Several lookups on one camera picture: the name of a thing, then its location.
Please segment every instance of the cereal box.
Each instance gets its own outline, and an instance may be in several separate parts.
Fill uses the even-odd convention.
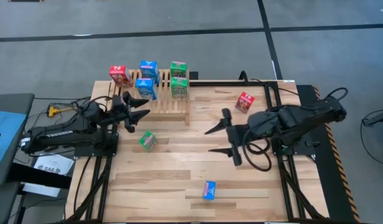
[[[236,109],[239,109],[243,113],[247,113],[249,107],[254,102],[255,98],[246,92],[241,93],[236,103]]]
[[[171,62],[171,78],[187,78],[187,64],[185,62]]]
[[[141,61],[139,69],[142,72],[142,78],[152,78],[156,85],[160,83],[160,72],[157,62],[153,61]]]
[[[125,65],[112,65],[110,67],[109,75],[119,87],[132,86],[132,77]]]
[[[171,92],[173,98],[187,98],[187,78],[171,78]]]
[[[205,183],[203,199],[214,200],[215,198],[216,183],[213,181],[207,181]]]
[[[139,144],[147,151],[151,152],[152,148],[158,143],[155,136],[150,132],[146,131],[143,137],[139,140]]]
[[[157,85],[151,78],[138,78],[136,80],[136,88],[142,98],[157,99]]]

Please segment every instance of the wooden tabletop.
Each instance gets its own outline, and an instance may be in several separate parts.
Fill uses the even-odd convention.
[[[112,95],[112,82],[97,81],[92,98]],[[297,92],[294,82],[279,81],[279,87]],[[255,96],[248,114],[234,109],[243,92]],[[299,104],[298,96],[280,91],[283,104]],[[191,87],[190,125],[184,122],[141,121],[135,133],[119,127],[118,153],[113,158],[109,178],[104,222],[262,222],[287,220],[276,157],[270,152],[273,167],[268,172],[252,168],[242,154],[243,164],[234,167],[232,159],[209,149],[228,147],[225,131],[204,135],[229,108],[233,124],[244,124],[249,115],[267,109],[263,87]],[[138,145],[146,131],[159,144],[151,153]],[[328,216],[316,165],[306,156],[294,156],[300,188],[313,206]],[[264,156],[251,155],[259,166]],[[86,158],[76,161],[68,194],[66,214],[73,214],[75,190]],[[95,159],[92,158],[81,181],[77,207],[91,187]],[[213,201],[202,199],[205,182],[216,182]],[[100,192],[95,197],[96,218]],[[294,215],[297,207],[293,200]]]

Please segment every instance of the wooden dish rack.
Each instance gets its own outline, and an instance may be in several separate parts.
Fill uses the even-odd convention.
[[[184,121],[188,126],[190,124],[190,100],[172,98],[171,92],[171,74],[169,69],[160,69],[160,85],[157,87],[157,100],[150,100],[145,105],[136,110],[150,110],[150,113],[143,118],[143,121]],[[122,87],[120,94],[128,91],[132,97],[140,99],[139,91],[136,90],[136,79],[142,78],[139,69],[129,70],[132,76],[132,86]]]

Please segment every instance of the blue cereal box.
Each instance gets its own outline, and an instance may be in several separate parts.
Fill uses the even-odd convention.
[[[160,72],[157,62],[153,61],[141,61],[139,69],[142,72],[142,78],[152,78],[156,85],[160,83]]]
[[[205,183],[203,199],[214,200],[214,198],[215,198],[215,187],[216,187],[215,182],[207,181]]]
[[[136,80],[136,88],[142,98],[157,99],[157,85],[151,78],[138,78]]]

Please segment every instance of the green cereal box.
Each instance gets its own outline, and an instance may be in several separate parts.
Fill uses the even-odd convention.
[[[171,78],[187,78],[187,64],[185,62],[171,62]]]
[[[171,79],[171,91],[173,98],[187,98],[187,78],[175,78]]]
[[[152,148],[158,143],[155,136],[150,132],[146,131],[143,137],[139,140],[139,144],[143,146],[143,148],[147,152],[151,152]]]

